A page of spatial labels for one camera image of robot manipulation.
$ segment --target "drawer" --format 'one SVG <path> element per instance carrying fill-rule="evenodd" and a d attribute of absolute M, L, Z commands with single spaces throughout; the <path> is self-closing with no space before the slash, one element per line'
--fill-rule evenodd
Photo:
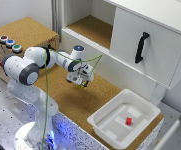
<path fill-rule="evenodd" d="M 150 36 L 144 40 L 143 60 L 136 64 L 144 32 Z M 169 86 L 181 58 L 181 34 L 117 8 L 110 55 Z"/>

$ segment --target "black handle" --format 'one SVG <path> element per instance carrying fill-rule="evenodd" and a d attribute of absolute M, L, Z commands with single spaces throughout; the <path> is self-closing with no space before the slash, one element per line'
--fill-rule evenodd
<path fill-rule="evenodd" d="M 137 54 L 135 57 L 135 63 L 138 64 L 139 62 L 141 62 L 143 60 L 143 57 L 141 57 L 141 53 L 143 50 L 143 46 L 144 46 L 144 40 L 147 39 L 150 35 L 146 32 L 143 32 L 143 36 L 141 37 L 140 41 L 139 41 L 139 45 L 138 45 L 138 49 L 137 49 Z"/>

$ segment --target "cable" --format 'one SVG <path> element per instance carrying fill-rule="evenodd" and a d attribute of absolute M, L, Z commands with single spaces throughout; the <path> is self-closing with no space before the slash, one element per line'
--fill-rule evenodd
<path fill-rule="evenodd" d="M 42 150 L 44 145 L 44 136 L 46 133 L 46 126 L 47 126 L 47 114 L 48 114 L 48 74 L 47 74 L 47 66 L 46 66 L 46 51 L 44 52 L 44 62 L 45 62 L 45 72 L 46 72 L 46 117 L 45 117 L 45 126 L 44 126 L 44 133 L 43 133 L 43 139 L 42 139 Z"/>
<path fill-rule="evenodd" d="M 62 55 L 61 53 L 55 51 L 55 50 L 52 50 L 52 49 L 49 49 L 51 51 L 54 51 L 55 53 L 58 53 L 59 55 L 65 57 L 65 58 L 68 58 L 70 60 L 73 60 L 73 61 L 78 61 L 78 62 L 89 62 L 89 61 L 93 61 L 95 59 L 98 59 L 98 61 L 96 62 L 95 66 L 93 67 L 92 71 L 91 71 L 91 74 L 90 74 L 90 77 L 91 75 L 93 74 L 93 71 L 94 69 L 96 68 L 98 62 L 100 61 L 100 59 L 102 58 L 102 55 L 98 56 L 98 57 L 95 57 L 93 59 L 89 59 L 89 60 L 85 60 L 85 61 L 82 61 L 82 60 L 75 60 L 75 59 L 71 59 L 67 56 L 64 56 Z M 47 126 L 47 113 L 48 113 L 48 73 L 47 73 L 47 65 L 46 65 L 46 60 L 47 60 L 47 56 L 46 56 L 46 51 L 44 52 L 44 63 L 45 63 L 45 72 L 46 72 L 46 116 L 45 116 L 45 126 L 44 126 L 44 133 L 43 133 L 43 139 L 42 139 L 42 150 L 43 150 L 43 145 L 44 145 L 44 136 L 45 136 L 45 132 L 46 132 L 46 126 Z"/>

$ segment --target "cardboard box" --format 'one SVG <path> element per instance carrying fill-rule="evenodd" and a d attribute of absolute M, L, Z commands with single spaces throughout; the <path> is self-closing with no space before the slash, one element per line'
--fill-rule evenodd
<path fill-rule="evenodd" d="M 12 49 L 8 49 L 6 45 L 0 44 L 0 78 L 5 82 L 9 81 L 9 77 L 5 75 L 1 62 L 6 54 L 15 54 L 23 57 L 27 48 L 47 47 L 48 44 L 56 50 L 59 49 L 59 35 L 29 17 L 0 27 L 0 36 L 3 35 L 15 40 L 16 44 L 21 45 L 23 49 L 21 53 L 15 54 L 12 52 Z"/>

